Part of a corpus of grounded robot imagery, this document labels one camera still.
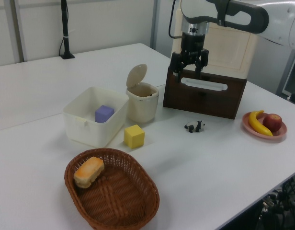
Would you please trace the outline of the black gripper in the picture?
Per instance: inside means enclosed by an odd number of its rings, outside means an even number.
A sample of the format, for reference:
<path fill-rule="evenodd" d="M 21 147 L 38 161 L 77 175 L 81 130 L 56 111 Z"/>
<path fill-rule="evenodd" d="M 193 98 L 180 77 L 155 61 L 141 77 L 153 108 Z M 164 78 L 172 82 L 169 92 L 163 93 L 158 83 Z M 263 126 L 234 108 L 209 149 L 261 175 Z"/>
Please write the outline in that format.
<path fill-rule="evenodd" d="M 170 70 L 175 81 L 181 81 L 185 65 L 195 64 L 195 76 L 200 79 L 201 71 L 208 65 L 209 51 L 204 49 L 205 34 L 191 35 L 182 33 L 181 53 L 173 52 L 170 60 Z"/>

